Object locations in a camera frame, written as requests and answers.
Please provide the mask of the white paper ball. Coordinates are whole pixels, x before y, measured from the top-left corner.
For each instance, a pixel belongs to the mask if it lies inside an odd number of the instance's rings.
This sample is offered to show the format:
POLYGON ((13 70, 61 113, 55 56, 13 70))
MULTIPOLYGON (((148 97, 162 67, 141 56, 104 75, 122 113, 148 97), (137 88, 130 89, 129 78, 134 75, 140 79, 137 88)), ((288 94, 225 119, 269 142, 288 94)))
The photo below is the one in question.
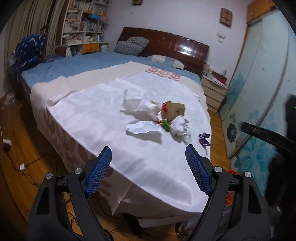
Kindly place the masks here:
POLYGON ((174 118, 170 123, 170 133, 173 136, 185 136, 188 134, 189 121, 186 120, 182 115, 174 118))

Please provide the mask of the white and blue pillow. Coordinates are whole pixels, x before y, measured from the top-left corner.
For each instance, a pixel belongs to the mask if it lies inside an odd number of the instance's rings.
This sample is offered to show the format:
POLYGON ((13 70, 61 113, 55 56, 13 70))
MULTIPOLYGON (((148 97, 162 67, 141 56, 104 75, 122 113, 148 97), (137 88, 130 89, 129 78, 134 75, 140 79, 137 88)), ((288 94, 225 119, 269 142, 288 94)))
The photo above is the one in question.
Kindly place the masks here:
POLYGON ((185 68, 184 64, 181 61, 167 56, 151 55, 148 56, 147 59, 151 60, 152 62, 161 63, 180 70, 184 70, 185 68))

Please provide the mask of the cream bedside drawer cabinet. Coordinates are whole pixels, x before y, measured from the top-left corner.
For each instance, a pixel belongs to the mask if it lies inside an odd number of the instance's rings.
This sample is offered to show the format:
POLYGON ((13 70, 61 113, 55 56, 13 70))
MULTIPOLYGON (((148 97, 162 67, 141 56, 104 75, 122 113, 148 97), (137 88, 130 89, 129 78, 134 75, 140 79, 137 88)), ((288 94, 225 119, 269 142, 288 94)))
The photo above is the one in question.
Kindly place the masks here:
POLYGON ((217 112, 220 108, 222 101, 226 95, 227 87, 211 78, 202 75, 201 84, 206 97, 206 104, 208 109, 212 112, 217 112))

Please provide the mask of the white woven bed cloth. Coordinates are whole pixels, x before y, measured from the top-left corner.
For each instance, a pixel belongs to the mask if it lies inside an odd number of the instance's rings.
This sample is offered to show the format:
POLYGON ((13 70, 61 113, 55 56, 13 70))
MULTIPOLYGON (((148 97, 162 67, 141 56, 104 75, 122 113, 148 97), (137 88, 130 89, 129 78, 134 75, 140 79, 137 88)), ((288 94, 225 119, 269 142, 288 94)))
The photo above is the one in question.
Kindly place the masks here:
POLYGON ((125 112, 122 106, 126 89, 144 92, 150 100, 185 105, 191 143, 201 156, 210 149, 199 143, 198 134, 210 133, 207 111, 201 96, 182 83, 143 72, 122 77, 74 92, 47 107, 53 119, 84 149, 94 155, 108 146, 112 150, 111 167, 147 193, 187 212, 201 212, 207 196, 201 192, 185 160, 187 143, 163 134, 133 135, 126 125, 149 121, 125 112))

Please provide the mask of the white deer wall hook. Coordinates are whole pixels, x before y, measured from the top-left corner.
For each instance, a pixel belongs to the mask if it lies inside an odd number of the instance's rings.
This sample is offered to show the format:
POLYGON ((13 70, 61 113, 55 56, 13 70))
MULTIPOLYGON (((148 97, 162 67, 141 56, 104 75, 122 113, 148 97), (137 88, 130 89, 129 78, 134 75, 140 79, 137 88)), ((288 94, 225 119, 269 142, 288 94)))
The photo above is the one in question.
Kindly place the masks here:
POLYGON ((217 40, 219 43, 223 43, 225 39, 226 39, 225 35, 220 34, 219 32, 217 33, 217 40))

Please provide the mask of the torn brown cardboard piece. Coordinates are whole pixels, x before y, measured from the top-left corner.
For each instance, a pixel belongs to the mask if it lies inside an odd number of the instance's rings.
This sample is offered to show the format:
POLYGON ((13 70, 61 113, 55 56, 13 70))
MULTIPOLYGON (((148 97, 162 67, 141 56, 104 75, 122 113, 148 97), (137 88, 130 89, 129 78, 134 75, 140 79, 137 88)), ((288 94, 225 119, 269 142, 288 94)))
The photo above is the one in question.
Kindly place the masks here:
POLYGON ((185 105, 183 103, 175 103, 171 101, 166 102, 167 106, 167 121, 170 123, 174 118, 179 115, 184 116, 185 114, 185 105))

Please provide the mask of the green fuzzy scrap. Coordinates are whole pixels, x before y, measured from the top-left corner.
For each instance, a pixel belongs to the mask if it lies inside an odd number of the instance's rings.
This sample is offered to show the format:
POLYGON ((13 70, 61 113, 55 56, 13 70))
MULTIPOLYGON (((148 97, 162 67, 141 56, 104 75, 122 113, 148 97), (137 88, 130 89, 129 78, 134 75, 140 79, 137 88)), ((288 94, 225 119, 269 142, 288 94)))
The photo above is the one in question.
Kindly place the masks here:
POLYGON ((161 126, 166 132, 170 132, 170 123, 167 120, 161 120, 161 126))

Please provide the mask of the red plastic trash basket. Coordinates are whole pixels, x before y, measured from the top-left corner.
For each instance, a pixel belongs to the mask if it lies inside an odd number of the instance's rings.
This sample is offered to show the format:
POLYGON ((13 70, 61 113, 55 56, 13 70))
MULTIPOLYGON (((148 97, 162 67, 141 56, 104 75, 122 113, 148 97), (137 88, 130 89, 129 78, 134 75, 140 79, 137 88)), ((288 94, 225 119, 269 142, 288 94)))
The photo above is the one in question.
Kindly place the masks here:
MULTIPOLYGON (((232 174, 232 175, 240 175, 235 170, 227 169, 226 172, 229 173, 229 174, 232 174)), ((233 188, 231 187, 231 184, 229 184, 227 197, 226 197, 226 201, 225 201, 225 206, 231 205, 232 202, 233 202, 233 199, 234 199, 234 191, 233 191, 233 188)))

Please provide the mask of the red snack wrapper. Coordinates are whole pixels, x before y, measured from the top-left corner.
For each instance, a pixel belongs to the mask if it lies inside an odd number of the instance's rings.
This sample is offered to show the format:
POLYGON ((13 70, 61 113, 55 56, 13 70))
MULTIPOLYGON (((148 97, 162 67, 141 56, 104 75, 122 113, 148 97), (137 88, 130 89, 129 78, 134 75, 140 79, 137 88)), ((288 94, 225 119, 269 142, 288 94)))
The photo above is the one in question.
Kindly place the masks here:
POLYGON ((167 103, 166 102, 164 102, 161 105, 161 109, 156 114, 156 120, 155 120, 155 122, 158 123, 158 124, 160 124, 160 123, 162 123, 163 120, 167 120, 167 103))

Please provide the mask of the striped beige curtain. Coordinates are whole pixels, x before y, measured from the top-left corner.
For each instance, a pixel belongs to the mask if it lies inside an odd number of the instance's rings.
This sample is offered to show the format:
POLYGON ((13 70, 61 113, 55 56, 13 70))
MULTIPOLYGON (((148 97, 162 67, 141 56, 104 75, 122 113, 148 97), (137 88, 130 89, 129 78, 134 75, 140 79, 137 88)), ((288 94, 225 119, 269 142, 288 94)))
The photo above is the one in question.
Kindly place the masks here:
POLYGON ((28 35, 37 35, 46 24, 48 40, 46 55, 54 51, 57 27, 65 1, 25 1, 7 23, 4 39, 4 61, 7 61, 17 44, 28 35))

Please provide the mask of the brown framed wall picture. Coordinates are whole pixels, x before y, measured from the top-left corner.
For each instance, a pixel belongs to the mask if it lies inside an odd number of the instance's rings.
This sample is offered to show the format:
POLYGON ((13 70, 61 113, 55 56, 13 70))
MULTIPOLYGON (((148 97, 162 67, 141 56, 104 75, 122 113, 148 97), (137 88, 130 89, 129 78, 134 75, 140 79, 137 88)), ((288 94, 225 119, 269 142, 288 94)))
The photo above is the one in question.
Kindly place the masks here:
POLYGON ((232 11, 222 8, 220 14, 220 24, 230 28, 232 26, 232 19, 232 11))

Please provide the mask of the dark red wooden headboard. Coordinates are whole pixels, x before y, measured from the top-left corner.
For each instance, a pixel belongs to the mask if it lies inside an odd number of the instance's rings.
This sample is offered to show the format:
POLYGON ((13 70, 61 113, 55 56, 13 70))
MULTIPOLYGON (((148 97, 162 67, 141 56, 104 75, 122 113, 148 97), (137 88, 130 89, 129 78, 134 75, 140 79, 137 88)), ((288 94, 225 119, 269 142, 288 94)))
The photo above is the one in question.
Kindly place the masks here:
POLYGON ((139 54, 143 57, 162 55, 177 59, 184 64, 184 69, 201 74, 207 62, 209 46, 176 34, 158 30, 124 27, 118 41, 130 37, 143 37, 149 40, 147 47, 139 54))

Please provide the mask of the large white paper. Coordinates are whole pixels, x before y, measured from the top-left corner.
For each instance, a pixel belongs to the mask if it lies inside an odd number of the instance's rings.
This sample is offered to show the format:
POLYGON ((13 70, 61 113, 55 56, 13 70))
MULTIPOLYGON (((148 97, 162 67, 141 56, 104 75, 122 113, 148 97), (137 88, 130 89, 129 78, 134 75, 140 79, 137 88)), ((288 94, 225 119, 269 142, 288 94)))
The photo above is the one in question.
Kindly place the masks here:
POLYGON ((158 102, 150 100, 144 92, 126 89, 123 93, 122 106, 125 112, 150 121, 158 121, 157 114, 161 110, 158 102))

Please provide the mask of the white bookshelf with books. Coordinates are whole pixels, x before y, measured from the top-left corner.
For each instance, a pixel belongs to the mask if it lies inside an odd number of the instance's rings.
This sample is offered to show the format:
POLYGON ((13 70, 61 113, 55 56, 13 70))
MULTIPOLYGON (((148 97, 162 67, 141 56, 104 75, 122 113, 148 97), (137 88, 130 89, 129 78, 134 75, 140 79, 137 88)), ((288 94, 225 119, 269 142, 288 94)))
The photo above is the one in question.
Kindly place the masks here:
POLYGON ((55 54, 62 57, 106 52, 109 1, 65 1, 57 26, 55 54))

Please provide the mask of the purple candy wrapper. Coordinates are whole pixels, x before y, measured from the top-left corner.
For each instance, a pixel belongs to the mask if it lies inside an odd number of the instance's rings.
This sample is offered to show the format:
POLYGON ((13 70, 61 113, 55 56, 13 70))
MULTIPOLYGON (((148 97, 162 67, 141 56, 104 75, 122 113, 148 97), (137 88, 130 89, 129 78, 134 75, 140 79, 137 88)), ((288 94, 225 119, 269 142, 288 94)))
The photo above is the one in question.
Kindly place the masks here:
POLYGON ((210 146, 211 144, 208 141, 208 138, 210 138, 210 134, 209 133, 201 133, 198 134, 199 136, 199 143, 203 146, 203 147, 207 147, 210 146))

